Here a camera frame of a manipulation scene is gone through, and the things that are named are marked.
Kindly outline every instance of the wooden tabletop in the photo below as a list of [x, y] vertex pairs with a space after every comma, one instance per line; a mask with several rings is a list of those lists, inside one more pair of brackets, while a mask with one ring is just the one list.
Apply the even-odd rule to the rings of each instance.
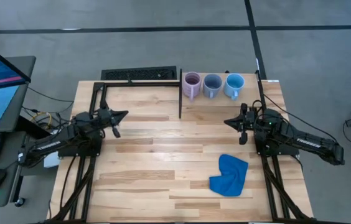
[[[243, 76], [245, 87], [239, 100], [251, 105], [259, 99], [256, 76]], [[88, 111], [93, 84], [79, 82], [72, 115]], [[285, 109], [279, 82], [264, 80], [263, 89]], [[207, 104], [202, 94], [194, 102], [183, 96], [179, 119], [178, 87], [110, 87], [106, 100], [111, 109], [128, 110], [129, 114], [120, 124], [120, 139], [106, 129], [96, 160], [88, 222], [271, 221], [253, 135], [249, 132], [248, 143], [241, 146], [240, 134], [223, 123], [239, 113], [240, 102], [218, 96]], [[270, 102], [267, 106], [277, 109]], [[220, 175], [218, 158], [222, 154], [249, 163], [239, 197], [223, 197], [209, 189], [208, 178]], [[51, 198], [53, 215], [59, 210], [71, 159], [62, 159], [58, 168]], [[300, 165], [290, 156], [279, 156], [279, 163], [286, 192], [306, 215], [312, 216]], [[64, 202], [73, 192], [77, 164], [78, 158], [70, 170]], [[274, 192], [278, 216], [282, 217], [279, 196]], [[76, 217], [80, 217], [83, 196]]]

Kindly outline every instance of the concrete floor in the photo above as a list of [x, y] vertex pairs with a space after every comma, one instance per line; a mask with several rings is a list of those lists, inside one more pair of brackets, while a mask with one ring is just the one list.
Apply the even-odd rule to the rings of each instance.
[[[239, 0], [13, 0], [10, 6], [5, 2], [0, 0], [0, 29], [248, 24]], [[251, 0], [251, 5], [258, 26], [351, 25], [347, 0]], [[341, 130], [351, 111], [351, 30], [259, 31], [258, 37], [268, 79], [280, 80], [288, 111], [328, 131], [345, 149], [346, 165], [338, 167], [302, 152], [315, 217], [351, 222], [351, 143]], [[61, 99], [73, 99], [77, 82], [99, 79], [102, 69], [165, 65], [200, 72], [256, 69], [249, 31], [8, 34], [0, 35], [0, 54], [35, 55], [31, 87]], [[58, 111], [67, 105], [28, 92], [24, 106]], [[291, 122], [323, 136], [296, 119]], [[54, 178], [55, 171], [27, 177], [21, 189], [27, 204], [0, 208], [0, 223], [43, 220]]]

